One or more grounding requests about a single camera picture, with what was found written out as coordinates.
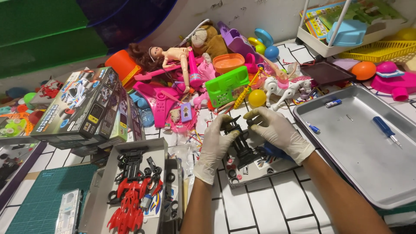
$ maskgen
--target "doll headband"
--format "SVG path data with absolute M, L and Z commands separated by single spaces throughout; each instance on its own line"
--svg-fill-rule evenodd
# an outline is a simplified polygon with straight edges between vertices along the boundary
M 149 48 L 149 55 L 150 55 L 150 58 L 153 60 L 153 62 L 155 61 L 154 59 L 153 59 L 153 57 L 152 57 L 152 55 L 150 54 L 150 49 L 151 49 L 152 47 L 150 47 Z

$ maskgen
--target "green cutting mat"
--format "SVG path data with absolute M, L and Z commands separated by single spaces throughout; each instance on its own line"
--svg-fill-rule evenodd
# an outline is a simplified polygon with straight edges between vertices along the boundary
M 54 234 L 62 195 L 82 189 L 86 197 L 97 169 L 87 164 L 41 171 L 6 234 Z

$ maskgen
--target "blue ball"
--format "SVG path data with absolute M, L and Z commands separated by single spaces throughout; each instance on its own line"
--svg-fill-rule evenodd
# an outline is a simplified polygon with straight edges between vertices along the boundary
M 267 49 L 264 51 L 264 57 L 268 58 L 269 60 L 276 60 L 279 56 L 279 48 L 272 45 L 267 47 Z

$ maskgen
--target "white toy part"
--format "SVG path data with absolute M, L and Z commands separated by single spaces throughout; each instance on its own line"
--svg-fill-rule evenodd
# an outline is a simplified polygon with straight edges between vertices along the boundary
M 82 191 L 76 189 L 62 195 L 55 234 L 76 234 L 77 220 L 81 208 Z
M 300 87 L 303 87 L 306 92 L 311 92 L 311 80 L 307 79 L 307 77 L 298 77 L 289 82 L 289 87 L 284 90 L 277 86 L 277 79 L 273 76 L 268 77 L 264 82 L 264 90 L 266 91 L 266 106 L 270 107 L 272 110 L 277 111 L 279 105 L 287 98 L 292 98 Z M 270 104 L 270 95 L 275 94 L 277 96 L 281 96 L 280 100 L 271 105 Z

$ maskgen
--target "doll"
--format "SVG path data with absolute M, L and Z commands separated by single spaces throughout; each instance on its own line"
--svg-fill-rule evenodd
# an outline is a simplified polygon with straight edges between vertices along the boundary
M 161 67 L 163 69 L 176 66 L 175 64 L 167 65 L 170 60 L 179 60 L 181 62 L 183 81 L 185 82 L 184 93 L 189 92 L 189 73 L 188 73 L 188 55 L 192 51 L 192 47 L 188 48 L 169 48 L 163 51 L 160 47 L 150 47 L 144 52 L 136 43 L 129 44 L 129 55 L 135 59 L 137 65 L 141 66 L 145 71 L 152 72 Z

